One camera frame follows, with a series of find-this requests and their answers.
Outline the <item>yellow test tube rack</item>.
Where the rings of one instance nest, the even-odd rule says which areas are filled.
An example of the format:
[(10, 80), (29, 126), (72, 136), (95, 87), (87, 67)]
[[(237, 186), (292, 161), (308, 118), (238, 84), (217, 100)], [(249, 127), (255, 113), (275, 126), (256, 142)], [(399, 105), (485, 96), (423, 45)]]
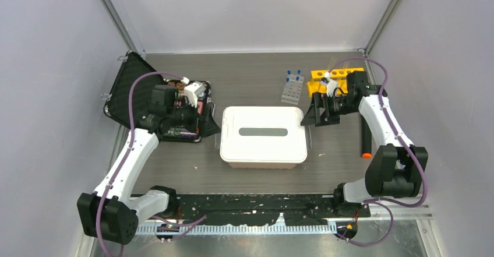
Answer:
[(342, 68), (342, 69), (333, 69), (332, 71), (328, 70), (314, 70), (311, 71), (311, 80), (306, 83), (306, 88), (308, 91), (309, 98), (312, 97), (315, 93), (326, 93), (327, 85), (321, 82), (324, 75), (326, 73), (329, 74), (329, 78), (336, 81), (338, 83), (336, 96), (342, 96), (348, 93), (347, 89), (347, 75), (353, 72), (364, 72), (364, 68)]

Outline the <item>clear tube rack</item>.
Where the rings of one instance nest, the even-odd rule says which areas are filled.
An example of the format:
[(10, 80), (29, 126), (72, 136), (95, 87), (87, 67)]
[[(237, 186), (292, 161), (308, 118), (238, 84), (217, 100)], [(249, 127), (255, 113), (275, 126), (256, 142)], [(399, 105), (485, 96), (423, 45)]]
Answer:
[[(299, 81), (296, 82), (295, 78), (299, 76)], [(289, 83), (285, 83), (283, 92), (281, 95), (281, 101), (283, 103), (298, 105), (301, 96), (302, 88), (304, 86), (304, 77), (301, 75), (287, 75), (286, 78), (290, 79)]]

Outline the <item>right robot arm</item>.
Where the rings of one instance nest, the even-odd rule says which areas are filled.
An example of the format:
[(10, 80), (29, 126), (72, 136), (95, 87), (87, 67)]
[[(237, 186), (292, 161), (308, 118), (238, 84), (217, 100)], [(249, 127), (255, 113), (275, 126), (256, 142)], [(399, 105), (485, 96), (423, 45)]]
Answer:
[(311, 101), (301, 125), (335, 125), (342, 115), (358, 113), (366, 125), (362, 137), (373, 137), (377, 148), (363, 179), (334, 190), (336, 214), (348, 216), (357, 206), (380, 199), (400, 205), (401, 198), (416, 197), (425, 189), (428, 152), (400, 128), (383, 86), (369, 82), (364, 70), (315, 70), (310, 75)]

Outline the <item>white bin lid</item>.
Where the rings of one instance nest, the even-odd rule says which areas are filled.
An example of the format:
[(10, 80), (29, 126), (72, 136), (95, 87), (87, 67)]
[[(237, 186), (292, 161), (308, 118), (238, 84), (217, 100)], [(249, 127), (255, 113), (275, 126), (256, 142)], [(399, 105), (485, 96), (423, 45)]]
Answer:
[(230, 106), (223, 111), (220, 157), (231, 161), (302, 161), (307, 134), (298, 107)]

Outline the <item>pink plastic bin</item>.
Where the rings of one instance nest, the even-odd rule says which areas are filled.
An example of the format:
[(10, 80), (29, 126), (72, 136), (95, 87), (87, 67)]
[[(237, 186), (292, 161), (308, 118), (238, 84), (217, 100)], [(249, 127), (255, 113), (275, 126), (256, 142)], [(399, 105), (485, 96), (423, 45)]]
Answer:
[(290, 170), (305, 161), (231, 161), (223, 160), (232, 168)]

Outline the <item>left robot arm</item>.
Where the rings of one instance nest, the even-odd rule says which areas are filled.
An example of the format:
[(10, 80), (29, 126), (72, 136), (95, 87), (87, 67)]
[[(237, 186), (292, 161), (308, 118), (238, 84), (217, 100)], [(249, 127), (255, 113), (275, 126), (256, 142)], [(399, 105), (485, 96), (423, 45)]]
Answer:
[(156, 214), (170, 219), (178, 213), (174, 189), (155, 185), (131, 199), (132, 189), (158, 144), (174, 140), (171, 131), (192, 133), (191, 142), (220, 133), (213, 119), (210, 94), (211, 86), (206, 81), (193, 82), (182, 90), (176, 81), (153, 87), (147, 101), (132, 111), (134, 127), (106, 177), (92, 193), (82, 193), (77, 200), (86, 235), (126, 245), (147, 219)]

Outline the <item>glass test tube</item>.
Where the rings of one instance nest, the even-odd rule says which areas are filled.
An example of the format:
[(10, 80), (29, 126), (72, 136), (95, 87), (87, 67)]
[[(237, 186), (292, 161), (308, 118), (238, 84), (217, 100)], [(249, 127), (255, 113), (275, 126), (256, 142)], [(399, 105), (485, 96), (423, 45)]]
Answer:
[(331, 57), (331, 60), (327, 66), (327, 70), (331, 71), (334, 68), (336, 63), (337, 63), (337, 57)]

